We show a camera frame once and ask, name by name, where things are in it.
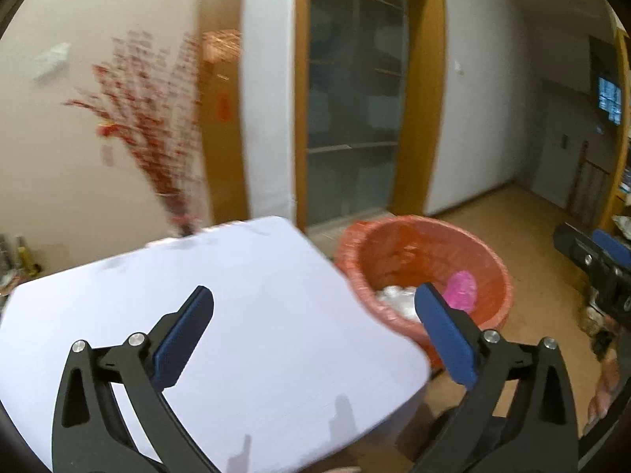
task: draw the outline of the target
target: wall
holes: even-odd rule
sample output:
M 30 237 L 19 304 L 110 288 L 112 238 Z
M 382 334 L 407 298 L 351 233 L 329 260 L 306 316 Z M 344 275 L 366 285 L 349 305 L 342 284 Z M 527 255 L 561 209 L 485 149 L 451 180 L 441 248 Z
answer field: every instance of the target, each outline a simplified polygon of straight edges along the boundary
M 560 30 L 545 23 L 531 26 L 534 61 L 544 80 L 589 93 L 589 36 Z
M 620 85 L 618 72 L 618 52 L 616 47 L 610 43 L 605 43 L 595 37 L 589 38 L 589 50 L 592 59 L 590 72 L 595 71 L 607 78 L 609 81 Z M 598 87 L 592 89 L 594 97 L 598 93 Z
M 197 11 L 198 0 L 25 0 L 0 39 L 0 232 L 23 234 L 48 272 L 168 234 L 131 158 L 116 144 L 115 166 L 103 165 L 99 119 L 61 103 L 96 89 L 91 64 L 111 58 L 111 37 L 143 30 L 177 50 Z M 34 56 L 65 41 L 68 68 L 34 82 Z
M 294 218 L 294 0 L 243 0 L 241 126 L 253 218 Z
M 532 190 L 564 208 L 583 141 L 589 141 L 588 160 L 609 172 L 614 168 L 616 144 L 607 130 L 596 133 L 600 121 L 586 94 L 550 82 L 544 84 L 544 94 L 545 141 Z M 564 134 L 569 137 L 566 149 L 561 148 Z
M 445 0 L 408 0 L 409 66 L 396 178 L 389 210 L 422 214 L 442 126 L 447 30 Z
M 446 7 L 447 87 L 427 214 L 518 174 L 534 97 L 528 30 L 512 0 L 446 0 Z
M 521 163 L 521 170 L 517 174 L 517 183 L 531 189 L 534 177 L 539 168 L 541 151 L 546 138 L 546 100 L 543 89 L 543 81 L 534 75 L 532 80 L 532 99 L 526 120 L 528 137 L 526 138 L 526 150 Z

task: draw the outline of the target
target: beige wall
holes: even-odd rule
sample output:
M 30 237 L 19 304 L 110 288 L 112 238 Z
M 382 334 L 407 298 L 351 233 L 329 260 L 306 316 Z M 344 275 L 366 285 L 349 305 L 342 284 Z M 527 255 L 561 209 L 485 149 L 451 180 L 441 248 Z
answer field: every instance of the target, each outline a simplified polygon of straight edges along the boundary
M 609 10 L 609 17 L 611 19 L 611 29 L 613 30 L 613 33 L 615 34 L 618 28 L 620 28 L 621 30 L 625 30 L 625 26 L 622 24 L 622 21 L 620 20 L 618 15 L 615 13 L 615 11 L 611 8 L 609 4 L 607 5 L 607 9 Z
M 0 233 L 23 234 L 48 272 L 168 234 L 123 148 L 116 144 L 115 166 L 103 165 L 99 120 L 61 103 L 75 87 L 96 88 L 90 67 L 111 58 L 113 36 L 148 31 L 177 51 L 182 34 L 197 30 L 197 1 L 25 0 L 0 39 Z M 34 56 L 62 42 L 72 44 L 67 69 L 35 82 Z
M 589 94 L 589 36 L 543 22 L 532 24 L 530 30 L 537 74 L 543 80 Z
M 429 215 L 515 178 L 531 118 L 529 36 L 515 3 L 446 0 L 446 11 L 446 89 Z
M 566 207 L 576 175 L 583 141 L 589 142 L 588 160 L 608 172 L 615 168 L 616 140 L 605 130 L 587 94 L 558 84 L 544 83 L 545 139 L 531 190 L 561 208 Z M 567 143 L 562 147 L 563 136 Z M 600 177 L 594 179 L 594 187 Z

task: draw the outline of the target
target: doorway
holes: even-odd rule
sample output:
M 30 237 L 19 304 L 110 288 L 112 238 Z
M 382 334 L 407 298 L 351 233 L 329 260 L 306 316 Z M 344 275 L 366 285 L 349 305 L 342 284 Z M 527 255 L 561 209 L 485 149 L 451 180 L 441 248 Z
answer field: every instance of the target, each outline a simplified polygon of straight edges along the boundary
M 407 50 L 405 0 L 310 0 L 307 225 L 388 206 Z

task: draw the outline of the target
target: wooden door frame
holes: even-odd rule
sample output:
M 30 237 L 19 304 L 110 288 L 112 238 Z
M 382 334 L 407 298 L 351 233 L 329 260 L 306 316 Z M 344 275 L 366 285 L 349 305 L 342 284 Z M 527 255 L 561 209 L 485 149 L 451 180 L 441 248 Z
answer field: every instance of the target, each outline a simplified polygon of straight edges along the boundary
M 241 30 L 242 0 L 200 0 L 201 34 Z M 200 61 L 200 132 L 213 224 L 249 218 L 239 116 L 239 63 Z
M 311 0 L 296 0 L 294 53 L 293 149 L 296 226 L 307 230 L 307 148 Z
M 620 193 L 620 181 L 627 165 L 627 152 L 629 150 L 629 130 L 631 129 L 631 80 L 629 52 L 627 50 L 627 33 L 618 28 L 616 30 L 616 51 L 618 52 L 618 73 L 620 89 L 622 90 L 622 119 L 618 127 L 618 142 L 616 145 L 616 168 L 611 177 L 611 188 L 603 207 L 598 228 L 611 233 L 614 223 L 611 220 L 614 214 L 625 206 L 626 195 Z
M 296 223 L 307 229 L 311 0 L 295 1 L 294 167 Z M 408 0 L 409 60 L 392 202 L 396 214 L 424 211 L 441 133 L 446 78 L 445 0 Z

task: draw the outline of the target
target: metal screw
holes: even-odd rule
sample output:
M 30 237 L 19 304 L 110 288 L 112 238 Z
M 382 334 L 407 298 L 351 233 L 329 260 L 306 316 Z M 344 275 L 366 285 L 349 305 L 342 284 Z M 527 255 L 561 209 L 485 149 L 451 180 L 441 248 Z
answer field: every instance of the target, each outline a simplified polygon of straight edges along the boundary
M 500 333 L 498 333 L 494 329 L 485 330 L 482 336 L 484 336 L 484 341 L 486 341 L 487 343 L 498 343 L 499 340 L 502 339 Z
M 79 340 L 73 343 L 73 352 L 81 352 L 85 348 L 85 341 Z
M 558 343 L 554 338 L 544 338 L 543 346 L 550 350 L 556 350 L 556 348 L 558 347 Z
M 127 341 L 132 347 L 138 347 L 144 341 L 144 334 L 141 332 L 135 332 Z

